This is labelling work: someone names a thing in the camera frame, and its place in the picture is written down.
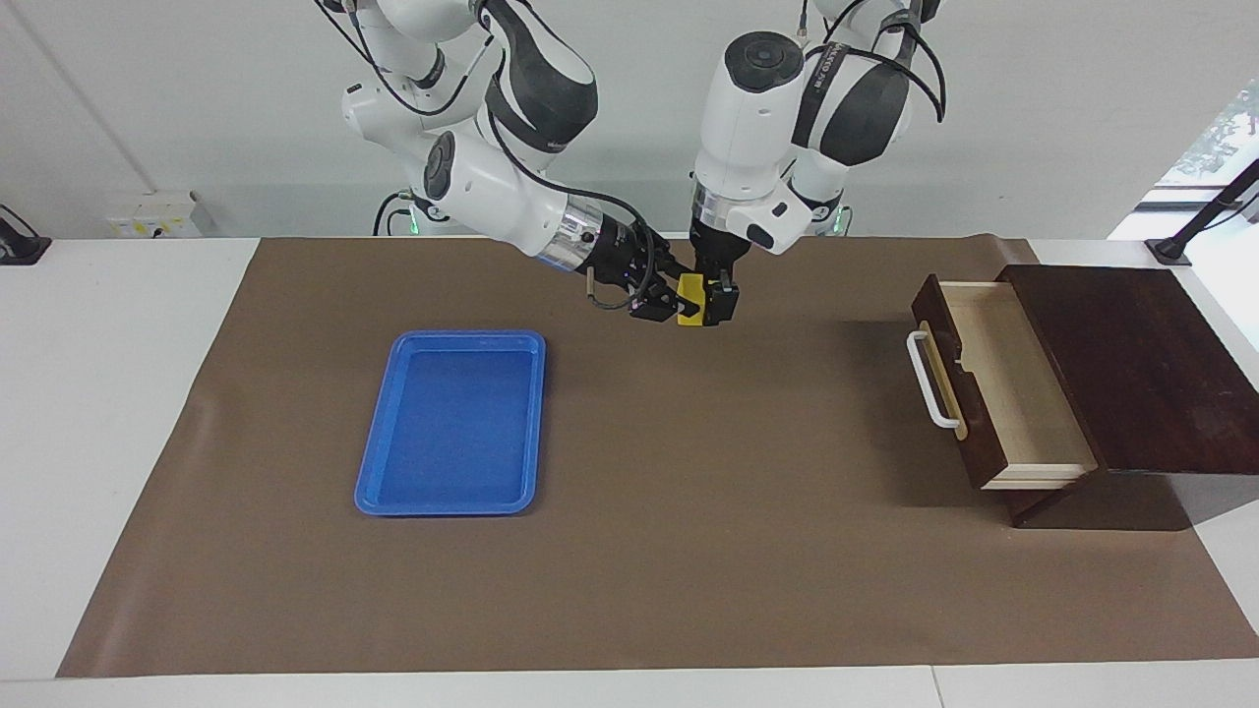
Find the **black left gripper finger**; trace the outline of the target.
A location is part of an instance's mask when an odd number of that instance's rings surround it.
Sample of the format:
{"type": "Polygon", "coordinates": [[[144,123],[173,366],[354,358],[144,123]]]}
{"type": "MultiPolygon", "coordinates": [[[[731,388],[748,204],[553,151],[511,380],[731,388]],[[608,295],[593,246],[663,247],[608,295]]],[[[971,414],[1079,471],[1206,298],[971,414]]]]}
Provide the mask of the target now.
{"type": "Polygon", "coordinates": [[[669,287],[669,281],[680,281],[685,273],[695,273],[692,267],[676,260],[670,244],[652,244],[647,256],[647,287],[669,287]]]}
{"type": "Polygon", "coordinates": [[[703,326],[719,326],[731,320],[742,296],[733,278],[704,278],[703,326]]]}

